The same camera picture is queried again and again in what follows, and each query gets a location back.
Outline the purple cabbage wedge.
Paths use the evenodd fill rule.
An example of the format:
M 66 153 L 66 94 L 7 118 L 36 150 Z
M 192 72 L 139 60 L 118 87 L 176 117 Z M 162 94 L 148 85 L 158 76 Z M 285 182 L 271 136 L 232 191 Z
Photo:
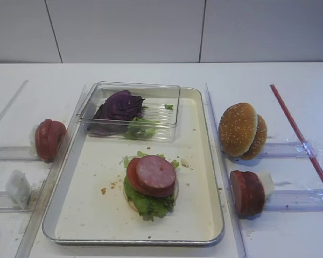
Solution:
M 94 115 L 94 119 L 132 121 L 142 115 L 145 98 L 134 96 L 128 90 L 111 95 Z

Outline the clear rail upper right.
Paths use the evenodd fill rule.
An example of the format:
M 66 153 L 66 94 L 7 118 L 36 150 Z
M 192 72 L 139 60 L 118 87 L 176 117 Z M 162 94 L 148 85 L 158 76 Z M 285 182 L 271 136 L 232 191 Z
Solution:
M 308 142 L 267 142 L 256 159 L 307 159 L 317 154 Z

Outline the sesame bun half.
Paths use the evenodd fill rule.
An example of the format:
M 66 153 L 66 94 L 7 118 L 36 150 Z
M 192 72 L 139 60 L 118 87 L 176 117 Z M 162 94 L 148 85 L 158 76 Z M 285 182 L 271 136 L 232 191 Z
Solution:
M 249 103 L 237 103 L 223 113 L 219 122 L 222 150 L 233 157 L 241 156 L 251 146 L 257 131 L 257 113 Z
M 252 160 L 262 151 L 267 139 L 267 125 L 259 114 L 257 115 L 257 131 L 250 148 L 240 157 L 242 160 Z

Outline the red plastic strip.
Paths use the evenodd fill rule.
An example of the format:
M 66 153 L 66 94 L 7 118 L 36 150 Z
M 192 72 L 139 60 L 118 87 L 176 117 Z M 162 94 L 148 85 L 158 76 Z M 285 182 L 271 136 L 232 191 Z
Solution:
M 303 136 L 303 134 L 301 133 L 297 123 L 295 122 L 295 120 L 293 119 L 291 113 L 289 112 L 286 104 L 284 103 L 283 99 L 281 98 L 276 86 L 274 84 L 271 84 L 270 85 L 270 88 L 275 96 L 275 98 L 277 99 L 280 107 L 282 108 L 286 118 L 288 119 L 290 125 L 292 126 L 293 128 L 293 131 L 295 132 L 296 136 L 298 137 L 298 140 L 303 144 L 303 147 L 305 148 L 306 152 L 307 152 L 307 155 L 308 155 L 308 158 L 309 160 L 311 161 L 314 169 L 316 170 L 319 178 L 321 179 L 322 183 L 323 183 L 323 169 L 321 168 L 317 158 L 311 154 L 310 152 L 310 149 L 308 147 L 305 147 L 306 146 L 306 140 L 305 140 L 305 137 Z

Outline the rear tomato slice left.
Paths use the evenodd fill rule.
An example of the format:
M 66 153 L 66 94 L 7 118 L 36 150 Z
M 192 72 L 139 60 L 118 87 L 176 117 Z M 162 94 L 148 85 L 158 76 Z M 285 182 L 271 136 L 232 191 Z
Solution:
M 37 155 L 45 161 L 51 159 L 51 152 L 48 141 L 48 133 L 51 127 L 51 122 L 51 119 L 45 119 L 38 125 L 35 132 L 35 145 Z

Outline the clear rail lower left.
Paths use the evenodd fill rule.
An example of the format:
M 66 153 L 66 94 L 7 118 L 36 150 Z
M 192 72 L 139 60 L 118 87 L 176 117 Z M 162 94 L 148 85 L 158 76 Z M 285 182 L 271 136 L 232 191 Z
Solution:
M 32 212 L 37 198 L 39 196 L 39 191 L 33 190 L 30 199 L 25 208 L 21 208 L 18 204 L 14 203 L 9 197 L 8 193 L 5 191 L 0 191 L 0 213 L 28 213 Z

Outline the front right meat slice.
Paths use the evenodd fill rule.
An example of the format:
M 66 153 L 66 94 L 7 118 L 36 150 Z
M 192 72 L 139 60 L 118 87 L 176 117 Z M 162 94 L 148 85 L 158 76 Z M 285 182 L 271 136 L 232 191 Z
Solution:
M 239 216 L 245 216 L 248 209 L 248 191 L 243 172 L 234 170 L 230 173 L 230 182 L 234 195 L 235 209 Z

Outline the clear long rail left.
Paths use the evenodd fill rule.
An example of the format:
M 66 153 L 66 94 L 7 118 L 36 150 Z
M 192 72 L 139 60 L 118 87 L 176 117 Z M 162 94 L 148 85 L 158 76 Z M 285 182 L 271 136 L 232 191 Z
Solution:
M 29 257 L 34 240 L 43 220 L 48 202 L 52 195 L 54 185 L 57 182 L 60 169 L 65 162 L 65 157 L 67 156 L 69 146 L 72 143 L 73 135 L 78 129 L 79 113 L 81 112 L 84 103 L 87 101 L 87 98 L 91 95 L 94 88 L 94 84 L 85 85 L 83 87 L 80 98 L 68 124 L 66 135 L 63 137 L 60 143 L 58 154 L 51 166 L 46 180 L 44 180 L 44 183 L 40 189 L 34 210 L 30 216 L 29 223 L 26 226 L 25 233 L 17 249 L 15 258 Z

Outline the metal baking tray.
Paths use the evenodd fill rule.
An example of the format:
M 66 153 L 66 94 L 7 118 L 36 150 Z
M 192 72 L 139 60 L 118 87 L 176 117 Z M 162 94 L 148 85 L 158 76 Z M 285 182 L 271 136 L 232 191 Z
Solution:
M 88 136 L 77 125 L 42 225 L 60 245 L 206 246 L 224 231 L 201 93 L 182 88 L 171 142 Z M 123 191 L 123 158 L 137 152 L 178 160 L 178 195 L 163 218 L 143 219 Z

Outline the pink meat patty slice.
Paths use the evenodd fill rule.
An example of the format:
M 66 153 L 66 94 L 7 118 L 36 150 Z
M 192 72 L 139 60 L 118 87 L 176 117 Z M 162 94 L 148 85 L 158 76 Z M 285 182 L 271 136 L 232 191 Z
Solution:
M 174 194 L 175 168 L 164 158 L 156 155 L 141 158 L 136 166 L 136 175 L 146 195 L 164 198 Z

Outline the clear long rail right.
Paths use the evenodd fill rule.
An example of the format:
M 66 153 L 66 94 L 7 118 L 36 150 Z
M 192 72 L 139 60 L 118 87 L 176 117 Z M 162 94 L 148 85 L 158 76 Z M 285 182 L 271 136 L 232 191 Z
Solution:
M 208 109 L 210 127 L 212 129 L 215 148 L 216 148 L 216 152 L 217 152 L 217 156 L 218 156 L 218 160 L 219 160 L 220 172 L 221 172 L 221 177 L 222 177 L 222 181 L 223 181 L 223 189 L 224 189 L 225 196 L 226 196 L 227 209 L 229 211 L 231 225 L 233 227 L 233 234 L 234 234 L 234 238 L 235 238 L 235 242 L 236 242 L 238 257 L 248 257 L 246 249 L 245 249 L 243 237 L 242 237 L 240 221 L 239 221 L 239 218 L 238 218 L 237 213 L 235 211 L 234 196 L 231 192 L 231 185 L 230 185 L 230 180 L 229 180 L 228 169 L 227 169 L 227 165 L 225 162 L 224 154 L 222 153 L 222 150 L 221 150 L 218 124 L 216 123 L 213 102 L 212 102 L 212 98 L 210 96 L 210 92 L 209 92 L 209 88 L 208 88 L 207 83 L 205 83 L 205 98 L 206 98 L 206 103 L 208 105 L 207 109 Z

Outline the white pusher block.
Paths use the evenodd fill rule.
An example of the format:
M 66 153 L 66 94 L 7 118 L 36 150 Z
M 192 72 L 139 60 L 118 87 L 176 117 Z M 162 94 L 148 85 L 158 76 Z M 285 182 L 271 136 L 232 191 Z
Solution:
M 271 174 L 266 171 L 262 171 L 258 173 L 257 176 L 262 184 L 265 200 L 267 200 L 273 194 L 275 189 Z
M 20 208 L 27 207 L 32 189 L 24 173 L 14 170 L 5 185 L 5 190 L 10 199 Z

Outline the white pusher block left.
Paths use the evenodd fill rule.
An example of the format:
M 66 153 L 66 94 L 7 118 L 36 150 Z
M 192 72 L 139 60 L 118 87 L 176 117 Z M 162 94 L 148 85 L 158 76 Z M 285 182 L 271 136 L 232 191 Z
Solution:
M 32 189 L 24 173 L 14 170 L 5 185 L 5 190 L 10 199 L 20 208 L 27 207 Z

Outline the clear long rail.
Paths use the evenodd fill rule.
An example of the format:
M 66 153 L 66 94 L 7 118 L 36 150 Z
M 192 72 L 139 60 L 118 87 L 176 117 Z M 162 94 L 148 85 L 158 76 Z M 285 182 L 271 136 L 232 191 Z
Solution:
M 65 162 L 65 157 L 67 156 L 69 146 L 72 143 L 73 135 L 78 129 L 79 113 L 81 112 L 84 103 L 87 101 L 87 98 L 91 95 L 94 88 L 94 84 L 85 85 L 83 87 L 80 98 L 68 124 L 66 135 L 63 137 L 60 143 L 58 154 L 51 166 L 46 180 L 44 180 L 44 183 L 40 189 L 34 210 L 30 216 L 29 223 L 26 226 L 25 233 L 17 249 L 15 258 L 29 257 L 34 240 L 43 220 L 48 202 L 52 195 L 54 185 L 57 182 L 60 169 Z
M 220 172 L 221 172 L 221 177 L 222 177 L 222 181 L 223 181 L 223 189 L 224 189 L 225 196 L 226 196 L 227 209 L 229 211 L 231 225 L 233 227 L 233 234 L 234 234 L 234 238 L 235 238 L 235 242 L 236 242 L 238 257 L 248 257 L 246 249 L 245 249 L 243 237 L 242 237 L 240 221 L 239 221 L 239 218 L 238 218 L 237 213 L 235 211 L 234 196 L 231 192 L 231 185 L 230 185 L 230 180 L 229 180 L 228 169 L 227 169 L 227 165 L 225 162 L 224 154 L 222 153 L 222 150 L 221 150 L 218 124 L 216 123 L 213 102 L 212 102 L 212 98 L 210 96 L 210 92 L 209 92 L 209 88 L 208 88 L 207 83 L 205 83 L 205 98 L 206 98 L 206 103 L 208 105 L 207 109 L 208 109 L 210 127 L 212 129 L 215 148 L 216 148 L 216 152 L 217 152 L 217 156 L 218 156 L 218 160 L 219 160 Z

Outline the clear rail upper left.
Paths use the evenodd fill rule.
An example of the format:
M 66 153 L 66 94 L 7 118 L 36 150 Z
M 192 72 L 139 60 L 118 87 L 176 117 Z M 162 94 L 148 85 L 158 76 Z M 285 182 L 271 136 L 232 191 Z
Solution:
M 0 161 L 41 161 L 31 146 L 0 146 Z

